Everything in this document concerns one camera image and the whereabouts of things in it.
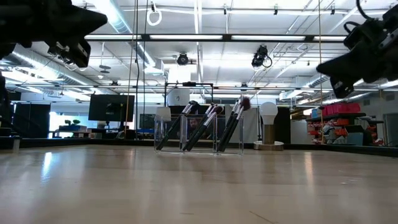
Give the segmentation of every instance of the brush handle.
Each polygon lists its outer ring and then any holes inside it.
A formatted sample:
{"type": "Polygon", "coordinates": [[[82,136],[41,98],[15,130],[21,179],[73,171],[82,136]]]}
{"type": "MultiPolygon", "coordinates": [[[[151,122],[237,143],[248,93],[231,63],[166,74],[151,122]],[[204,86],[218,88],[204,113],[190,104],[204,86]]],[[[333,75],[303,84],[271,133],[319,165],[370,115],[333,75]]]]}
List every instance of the brush handle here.
{"type": "Polygon", "coordinates": [[[226,130],[228,129],[228,126],[231,124],[231,122],[234,120],[234,115],[235,115],[235,114],[238,115],[238,114],[235,113],[234,111],[231,112],[231,115],[229,116],[228,121],[227,121],[227,123],[226,123],[226,125],[225,125],[224,132],[223,132],[223,134],[222,134],[221,137],[220,137],[220,142],[222,141],[222,139],[225,138],[226,130]]]}
{"type": "Polygon", "coordinates": [[[229,124],[227,125],[227,127],[225,127],[224,133],[223,133],[223,135],[221,136],[220,142],[218,143],[218,146],[217,146],[217,152],[220,150],[220,146],[222,146],[222,145],[225,143],[226,138],[228,137],[228,133],[229,133],[229,132],[231,131],[231,129],[232,129],[232,124],[234,123],[234,121],[236,121],[236,118],[237,118],[237,117],[238,117],[238,114],[237,114],[237,113],[235,113],[234,115],[230,116],[230,118],[232,118],[232,119],[231,119],[231,122],[229,122],[229,124]]]}
{"type": "Polygon", "coordinates": [[[203,124],[206,122],[206,118],[207,118],[207,114],[203,115],[203,117],[201,118],[197,128],[195,128],[195,130],[192,132],[191,137],[189,138],[189,141],[186,143],[186,145],[182,149],[183,151],[187,150],[187,146],[188,146],[189,142],[191,141],[191,138],[193,138],[197,134],[197,132],[199,131],[200,127],[202,127],[203,124]]]}
{"type": "Polygon", "coordinates": [[[194,137],[190,138],[186,147],[186,150],[191,151],[192,148],[194,147],[194,145],[199,141],[200,137],[203,135],[203,133],[206,131],[207,126],[206,125],[202,125],[198,132],[196,133],[196,135],[194,135],[194,137]]]}
{"type": "Polygon", "coordinates": [[[229,133],[227,134],[227,137],[225,139],[224,144],[220,144],[219,147],[217,148],[217,151],[219,152],[224,152],[226,149],[227,144],[229,143],[229,141],[231,140],[231,137],[233,135],[233,133],[235,132],[235,129],[237,127],[239,123],[239,120],[234,120],[233,123],[231,124],[231,130],[229,131],[229,133]]]}
{"type": "Polygon", "coordinates": [[[160,141],[159,145],[157,145],[156,150],[162,150],[164,145],[167,143],[169,140],[169,137],[177,130],[181,122],[181,116],[178,116],[178,118],[174,121],[172,124],[171,128],[167,131],[165,134],[164,138],[160,141]]]}

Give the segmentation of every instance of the computer monitor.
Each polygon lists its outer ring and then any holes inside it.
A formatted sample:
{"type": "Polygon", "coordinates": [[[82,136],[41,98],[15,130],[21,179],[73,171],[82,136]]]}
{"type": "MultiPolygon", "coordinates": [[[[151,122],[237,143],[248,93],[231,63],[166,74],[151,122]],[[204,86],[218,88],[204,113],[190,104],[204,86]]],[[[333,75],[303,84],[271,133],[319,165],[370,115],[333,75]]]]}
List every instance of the computer monitor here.
{"type": "Polygon", "coordinates": [[[140,114],[139,128],[141,129],[154,129],[155,128],[156,114],[140,114]]]}
{"type": "Polygon", "coordinates": [[[128,114],[127,96],[125,95],[92,95],[88,119],[90,121],[132,122],[134,114],[134,96],[129,96],[128,114]]]}

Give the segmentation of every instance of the acrylic stand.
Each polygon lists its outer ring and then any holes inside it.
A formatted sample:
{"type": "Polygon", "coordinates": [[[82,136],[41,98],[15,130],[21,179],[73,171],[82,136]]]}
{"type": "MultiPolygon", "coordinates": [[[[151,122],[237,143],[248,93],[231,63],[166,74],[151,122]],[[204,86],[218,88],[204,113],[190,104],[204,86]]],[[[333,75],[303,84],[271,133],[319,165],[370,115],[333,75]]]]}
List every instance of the acrylic stand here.
{"type": "Polygon", "coordinates": [[[243,117],[240,117],[238,125],[233,132],[233,135],[227,144],[224,152],[218,152],[217,146],[224,133],[225,125],[229,117],[218,115],[212,119],[207,126],[206,131],[201,135],[199,141],[192,147],[190,151],[183,151],[188,144],[192,134],[195,133],[196,127],[200,124],[201,118],[204,115],[184,115],[173,114],[172,120],[163,119],[161,116],[155,117],[154,130],[154,149],[156,153],[177,153],[177,154],[208,154],[208,155],[243,155],[243,117]],[[176,131],[171,133],[169,140],[161,150],[157,150],[158,145],[165,137],[167,131],[170,129],[172,123],[180,117],[180,124],[176,131]]]}

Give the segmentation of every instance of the wooden floor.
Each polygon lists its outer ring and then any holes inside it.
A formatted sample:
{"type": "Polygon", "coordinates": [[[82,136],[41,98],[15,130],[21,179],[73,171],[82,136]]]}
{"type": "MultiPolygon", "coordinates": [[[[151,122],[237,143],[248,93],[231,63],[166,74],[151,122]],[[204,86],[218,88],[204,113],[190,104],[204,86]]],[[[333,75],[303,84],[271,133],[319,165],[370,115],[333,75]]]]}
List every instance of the wooden floor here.
{"type": "Polygon", "coordinates": [[[0,223],[398,223],[398,160],[74,146],[0,154],[0,223]]]}

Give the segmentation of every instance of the ceiling light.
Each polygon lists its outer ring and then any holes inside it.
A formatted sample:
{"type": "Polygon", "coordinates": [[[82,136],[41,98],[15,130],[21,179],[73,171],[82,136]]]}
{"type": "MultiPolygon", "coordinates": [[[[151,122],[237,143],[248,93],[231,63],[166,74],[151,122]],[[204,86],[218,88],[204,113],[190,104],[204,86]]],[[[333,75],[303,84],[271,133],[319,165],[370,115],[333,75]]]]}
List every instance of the ceiling light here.
{"type": "Polygon", "coordinates": [[[83,95],[81,93],[77,93],[75,91],[64,91],[63,94],[78,99],[78,100],[90,100],[91,98],[89,96],[83,95]]]}
{"type": "Polygon", "coordinates": [[[356,83],[354,83],[354,86],[360,85],[364,83],[363,79],[358,80],[356,83]]]}
{"type": "Polygon", "coordinates": [[[327,105],[327,104],[331,104],[331,103],[337,103],[337,102],[340,102],[340,101],[343,101],[344,99],[331,99],[331,100],[325,100],[325,101],[322,101],[322,103],[324,104],[324,105],[327,105]]]}
{"type": "Polygon", "coordinates": [[[392,82],[387,82],[385,84],[380,85],[381,88],[388,88],[392,86],[398,85],[398,80],[392,81],[392,82]]]}
{"type": "Polygon", "coordinates": [[[149,37],[154,40],[221,40],[223,38],[222,35],[150,35],[149,37]]]}
{"type": "Polygon", "coordinates": [[[310,116],[312,114],[312,109],[308,109],[308,110],[303,111],[303,114],[305,116],[310,116]]]}
{"type": "Polygon", "coordinates": [[[316,36],[313,39],[314,40],[329,40],[329,41],[343,41],[345,40],[346,36],[316,36]]]}
{"type": "Polygon", "coordinates": [[[34,92],[34,93],[39,93],[39,94],[42,94],[42,93],[43,93],[42,90],[40,90],[40,89],[38,89],[38,88],[29,87],[29,86],[26,87],[26,88],[24,88],[24,87],[18,87],[18,88],[20,88],[20,89],[22,89],[22,90],[31,91],[31,92],[34,92]]]}
{"type": "Polygon", "coordinates": [[[305,36],[296,35],[233,35],[233,40],[304,40],[305,36]]]}
{"type": "Polygon", "coordinates": [[[131,35],[131,34],[90,34],[86,35],[86,40],[140,40],[141,35],[131,35]]]}

